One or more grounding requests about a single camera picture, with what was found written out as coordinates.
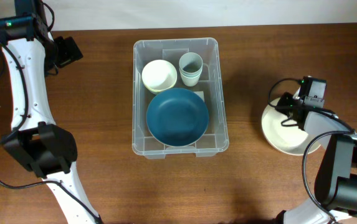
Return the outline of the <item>cream bowl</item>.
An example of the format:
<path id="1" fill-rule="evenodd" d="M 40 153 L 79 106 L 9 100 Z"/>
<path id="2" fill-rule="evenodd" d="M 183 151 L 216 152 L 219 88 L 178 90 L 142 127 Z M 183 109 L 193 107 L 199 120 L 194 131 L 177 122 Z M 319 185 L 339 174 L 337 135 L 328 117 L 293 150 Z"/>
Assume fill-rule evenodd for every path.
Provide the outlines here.
<path id="1" fill-rule="evenodd" d="M 287 116 L 267 105 L 262 114 L 262 132 L 268 143 L 276 150 L 292 156 L 303 156 L 310 141 L 315 137 L 297 126 L 281 125 Z"/>

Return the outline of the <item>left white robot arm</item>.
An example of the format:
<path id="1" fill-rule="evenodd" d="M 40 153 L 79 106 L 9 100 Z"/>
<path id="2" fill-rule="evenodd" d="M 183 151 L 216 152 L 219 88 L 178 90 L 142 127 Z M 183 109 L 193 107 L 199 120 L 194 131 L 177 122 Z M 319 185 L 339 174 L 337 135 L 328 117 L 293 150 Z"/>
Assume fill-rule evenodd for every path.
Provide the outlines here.
<path id="1" fill-rule="evenodd" d="M 51 189 L 69 223 L 101 223 L 77 172 L 73 135 L 52 117 L 45 74 L 83 55 L 72 37 L 53 38 L 41 16 L 29 14 L 0 19 L 0 47 L 11 79 L 11 133 L 0 145 L 25 170 Z"/>

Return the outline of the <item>grey white cup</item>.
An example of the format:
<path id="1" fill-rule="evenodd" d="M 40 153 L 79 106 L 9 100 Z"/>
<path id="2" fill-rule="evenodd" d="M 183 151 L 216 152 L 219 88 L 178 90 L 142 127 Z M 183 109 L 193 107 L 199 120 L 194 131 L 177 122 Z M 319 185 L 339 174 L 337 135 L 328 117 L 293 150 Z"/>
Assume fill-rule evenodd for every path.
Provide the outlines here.
<path id="1" fill-rule="evenodd" d="M 181 56 L 179 59 L 179 68 L 189 75 L 194 75 L 202 69 L 202 57 L 194 52 L 188 52 Z"/>

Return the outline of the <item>white small bowl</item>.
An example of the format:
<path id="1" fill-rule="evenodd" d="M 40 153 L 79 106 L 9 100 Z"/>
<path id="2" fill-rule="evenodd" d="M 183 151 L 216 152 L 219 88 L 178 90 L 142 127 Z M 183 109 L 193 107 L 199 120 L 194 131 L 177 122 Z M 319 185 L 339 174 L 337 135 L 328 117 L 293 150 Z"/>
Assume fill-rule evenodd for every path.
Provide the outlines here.
<path id="1" fill-rule="evenodd" d="M 154 60 L 145 65 L 141 77 L 144 85 L 172 84 L 177 82 L 178 74 L 172 63 Z"/>

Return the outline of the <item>blue shallow bowl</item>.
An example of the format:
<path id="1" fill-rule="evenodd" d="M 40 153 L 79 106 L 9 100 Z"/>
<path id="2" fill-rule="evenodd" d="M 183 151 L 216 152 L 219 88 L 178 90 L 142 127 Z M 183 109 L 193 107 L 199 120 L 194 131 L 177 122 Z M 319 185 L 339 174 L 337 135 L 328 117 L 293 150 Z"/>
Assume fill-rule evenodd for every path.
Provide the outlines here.
<path id="1" fill-rule="evenodd" d="M 207 131 L 209 110 L 195 92 L 172 88 L 151 100 L 146 111 L 146 124 L 157 141 L 172 147 L 188 146 Z"/>

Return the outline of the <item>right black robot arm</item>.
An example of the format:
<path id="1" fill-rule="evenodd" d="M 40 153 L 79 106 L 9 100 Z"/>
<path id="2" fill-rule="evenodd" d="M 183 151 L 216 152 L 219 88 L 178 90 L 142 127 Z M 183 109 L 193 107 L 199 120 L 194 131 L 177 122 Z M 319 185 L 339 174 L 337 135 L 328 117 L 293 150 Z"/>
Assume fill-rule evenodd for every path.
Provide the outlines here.
<path id="1" fill-rule="evenodd" d="M 305 96 L 285 93 L 274 109 L 283 112 L 313 139 L 302 157 L 302 179 L 309 198 L 292 210 L 283 210 L 275 223 L 339 223 L 357 218 L 357 133 L 331 110 L 306 105 Z M 307 180 L 307 157 L 319 142 L 325 148 L 314 189 Z"/>

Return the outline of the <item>yellow small bowl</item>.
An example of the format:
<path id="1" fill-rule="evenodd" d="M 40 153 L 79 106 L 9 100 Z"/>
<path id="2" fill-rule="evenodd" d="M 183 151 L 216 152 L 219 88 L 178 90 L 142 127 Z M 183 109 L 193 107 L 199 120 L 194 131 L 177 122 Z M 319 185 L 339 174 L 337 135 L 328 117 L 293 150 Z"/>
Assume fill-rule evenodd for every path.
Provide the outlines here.
<path id="1" fill-rule="evenodd" d="M 157 95 L 157 94 L 159 94 L 161 92 L 164 92 L 166 90 L 169 90 L 169 89 L 173 88 L 174 86 L 175 86 L 175 83 L 172 83 L 172 84 L 169 84 L 169 83 L 162 84 L 161 83 L 159 85 L 156 85 L 156 84 L 154 84 L 154 85 L 146 85 L 145 84 L 146 89 L 149 90 L 152 94 L 155 94 L 155 95 Z"/>

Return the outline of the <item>mint green cup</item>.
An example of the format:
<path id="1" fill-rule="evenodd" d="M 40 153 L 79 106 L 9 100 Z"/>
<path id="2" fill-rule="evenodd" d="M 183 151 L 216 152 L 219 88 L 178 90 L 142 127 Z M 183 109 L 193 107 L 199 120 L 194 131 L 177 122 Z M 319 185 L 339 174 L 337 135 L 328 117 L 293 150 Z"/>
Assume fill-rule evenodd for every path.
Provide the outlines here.
<path id="1" fill-rule="evenodd" d="M 181 74 L 182 76 L 184 76 L 184 77 L 193 78 L 193 77 L 198 77 L 198 76 L 200 76 L 201 73 L 202 73 L 202 70 L 198 70 L 198 71 L 192 72 L 192 73 L 191 73 L 191 72 L 186 72 L 186 71 L 184 71 L 184 70 L 180 70 L 179 72 L 180 72 L 180 74 Z"/>

